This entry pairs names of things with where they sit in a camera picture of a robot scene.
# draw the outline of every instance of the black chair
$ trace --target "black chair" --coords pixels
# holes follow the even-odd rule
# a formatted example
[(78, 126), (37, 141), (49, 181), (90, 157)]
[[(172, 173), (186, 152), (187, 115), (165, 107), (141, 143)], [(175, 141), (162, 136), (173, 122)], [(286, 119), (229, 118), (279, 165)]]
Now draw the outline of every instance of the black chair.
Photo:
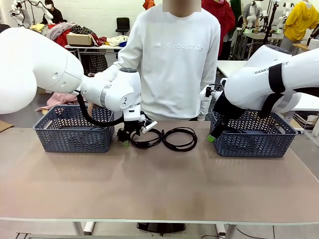
[(118, 28), (115, 31), (122, 33), (122, 35), (125, 35), (125, 33), (129, 32), (131, 29), (130, 19), (128, 17), (118, 17), (117, 25), (118, 25)]

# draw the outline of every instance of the gray basket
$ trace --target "gray basket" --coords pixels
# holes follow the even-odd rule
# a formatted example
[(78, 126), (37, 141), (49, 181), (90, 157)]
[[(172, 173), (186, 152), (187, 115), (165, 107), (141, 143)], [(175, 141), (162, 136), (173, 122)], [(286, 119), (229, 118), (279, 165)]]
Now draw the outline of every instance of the gray basket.
[[(100, 122), (114, 120), (113, 112), (93, 109)], [(105, 153), (109, 150), (114, 127), (100, 128), (84, 119), (79, 106), (55, 106), (33, 127), (46, 152)]]
[[(219, 114), (212, 111), (210, 132), (218, 118)], [(250, 110), (240, 119), (232, 119), (228, 127), (214, 142), (217, 153), (223, 157), (283, 157), (298, 134), (277, 114), (261, 119), (258, 111)]]

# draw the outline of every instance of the wire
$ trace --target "wire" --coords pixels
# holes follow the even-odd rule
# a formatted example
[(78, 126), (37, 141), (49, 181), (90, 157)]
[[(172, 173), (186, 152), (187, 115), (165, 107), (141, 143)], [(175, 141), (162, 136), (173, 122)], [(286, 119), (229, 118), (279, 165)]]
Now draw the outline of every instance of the wire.
[[(167, 137), (173, 133), (178, 133), (178, 132), (191, 135), (193, 137), (193, 140), (190, 143), (181, 144), (181, 145), (174, 145), (172, 143), (169, 143), (167, 141)], [(193, 150), (197, 145), (197, 136), (196, 136), (195, 131), (192, 128), (178, 127), (178, 128), (173, 128), (173, 129), (169, 130), (167, 133), (164, 133), (164, 130), (162, 130), (161, 133), (162, 133), (163, 144), (172, 151), (189, 152), (189, 151)]]
[(225, 239), (225, 237), (213, 236), (213, 235), (203, 235), (200, 239), (202, 239), (202, 238), (204, 238), (204, 237), (213, 237), (213, 238), (223, 238), (223, 239)]
[(99, 127), (111, 127), (111, 126), (115, 126), (117, 124), (120, 124), (122, 122), (124, 122), (124, 119), (123, 117), (120, 117), (119, 119), (117, 120), (114, 120), (114, 121), (111, 121), (111, 122), (100, 122), (100, 121), (97, 121), (93, 118), (90, 117), (87, 109), (86, 109), (86, 106), (85, 106), (85, 102), (84, 102), (84, 99), (83, 99), (83, 96), (81, 95), (80, 92), (78, 92), (79, 94), (76, 96), (78, 102), (79, 102), (79, 105), (80, 105), (80, 109), (81, 109), (81, 112), (83, 114), (83, 117), (90, 123), (96, 125), (96, 126), (99, 126)]
[(149, 130), (149, 132), (157, 134), (158, 137), (154, 138), (154, 139), (151, 139), (151, 140), (147, 140), (147, 141), (135, 141), (134, 137), (137, 135), (137, 133), (135, 131), (135, 133), (133, 133), (133, 135), (131, 135), (131, 137), (130, 137), (130, 142), (136, 148), (143, 148), (143, 149), (152, 148), (152, 147), (158, 145), (162, 141), (162, 133), (159, 130), (154, 129), (154, 128)]
[(241, 234), (243, 234), (243, 235), (245, 235), (245, 236), (247, 236), (247, 237), (249, 237), (249, 238), (254, 238), (254, 239), (268, 239), (268, 238), (258, 238), (258, 237), (253, 237), (253, 236), (250, 236), (250, 235), (247, 235), (246, 233), (243, 233), (241, 230), (239, 230), (238, 228), (237, 228), (237, 231), (239, 231)]

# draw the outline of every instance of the white sweatshirt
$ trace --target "white sweatshirt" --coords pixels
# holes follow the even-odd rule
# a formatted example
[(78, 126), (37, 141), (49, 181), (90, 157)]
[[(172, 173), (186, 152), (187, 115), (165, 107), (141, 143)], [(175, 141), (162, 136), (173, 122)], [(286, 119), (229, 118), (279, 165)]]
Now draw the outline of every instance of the white sweatshirt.
[(203, 120), (211, 99), (199, 93), (216, 78), (220, 24), (209, 12), (179, 18), (162, 4), (140, 14), (119, 60), (97, 77), (113, 81), (118, 69), (141, 66), (142, 110), (153, 120)]

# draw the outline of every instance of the green tip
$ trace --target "green tip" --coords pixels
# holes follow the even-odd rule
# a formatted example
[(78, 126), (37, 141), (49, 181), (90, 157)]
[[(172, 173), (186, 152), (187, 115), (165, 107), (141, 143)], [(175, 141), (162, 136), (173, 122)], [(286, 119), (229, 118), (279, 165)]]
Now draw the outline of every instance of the green tip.
[(207, 137), (207, 140), (208, 140), (209, 142), (211, 142), (211, 143), (214, 143), (214, 142), (216, 141), (216, 138), (213, 137), (213, 136), (211, 136), (211, 135), (209, 135), (209, 136)]

